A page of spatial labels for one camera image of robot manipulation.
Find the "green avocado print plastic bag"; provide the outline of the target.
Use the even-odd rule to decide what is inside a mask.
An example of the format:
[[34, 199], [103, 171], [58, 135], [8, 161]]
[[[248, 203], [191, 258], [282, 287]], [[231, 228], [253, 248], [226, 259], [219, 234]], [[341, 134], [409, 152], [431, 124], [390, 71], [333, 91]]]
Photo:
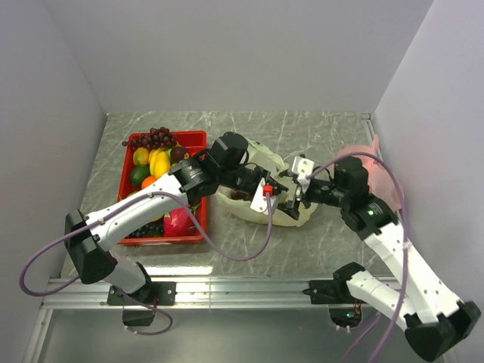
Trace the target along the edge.
[[[287, 202], [292, 196], [295, 186], [292, 183], [292, 178], [280, 176], [280, 174], [289, 168], [289, 164], [285, 163], [282, 157], [275, 152], [271, 151], [264, 144], [258, 141], [248, 139], [248, 162], [249, 168], [254, 169], [255, 164], [268, 170], [271, 173], [271, 177], [281, 183], [283, 186], [288, 187], [289, 191], [283, 192], [278, 196], [278, 206], [281, 206], [283, 202]], [[258, 224], [268, 224], [267, 203], [264, 200], [262, 202], [263, 211], [260, 209], [254, 210], [252, 206], [252, 197], [249, 200], [233, 199], [231, 197], [233, 190], [226, 187], [219, 187], [215, 197], [220, 202], [226, 212], [237, 216], [239, 219], [243, 219], [248, 222], [254, 222]], [[283, 211], [272, 208], [272, 224], [273, 226], [281, 227], [300, 227], [307, 223], [312, 214], [316, 211], [317, 204], [310, 203], [308, 207], [305, 207], [303, 203], [299, 205], [299, 218], [297, 220], [291, 218]]]

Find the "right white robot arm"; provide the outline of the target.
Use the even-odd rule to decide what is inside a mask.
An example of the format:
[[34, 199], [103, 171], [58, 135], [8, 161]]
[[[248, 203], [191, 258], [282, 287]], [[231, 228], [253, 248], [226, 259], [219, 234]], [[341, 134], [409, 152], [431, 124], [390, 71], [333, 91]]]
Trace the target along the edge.
[[296, 185], [294, 197], [284, 207], [297, 218], [300, 203], [340, 208], [345, 224], [385, 263], [400, 285], [395, 291], [376, 279], [362, 265], [351, 262], [336, 270], [322, 287], [310, 281], [305, 293], [314, 304], [360, 300], [400, 327], [412, 350], [433, 362], [466, 339], [480, 319], [476, 303], [463, 301], [436, 275], [407, 237], [399, 217], [370, 192], [368, 171], [360, 153], [339, 158], [334, 175], [317, 179], [320, 169], [298, 156], [284, 172]]

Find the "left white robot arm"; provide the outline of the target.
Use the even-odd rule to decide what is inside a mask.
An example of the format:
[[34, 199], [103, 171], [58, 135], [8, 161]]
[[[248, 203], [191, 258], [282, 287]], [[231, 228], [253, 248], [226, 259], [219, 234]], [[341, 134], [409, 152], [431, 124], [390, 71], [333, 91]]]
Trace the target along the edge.
[[115, 257], [110, 250], [156, 217], [188, 207], [221, 186], [248, 193], [256, 199], [258, 213], [271, 215], [278, 195], [287, 187], [267, 169], [242, 163], [248, 146], [242, 135], [226, 132], [211, 147], [182, 160], [144, 190], [89, 215], [78, 210], [69, 213], [65, 247], [80, 281], [106, 281], [123, 290], [133, 303], [147, 302], [153, 287], [144, 267]]

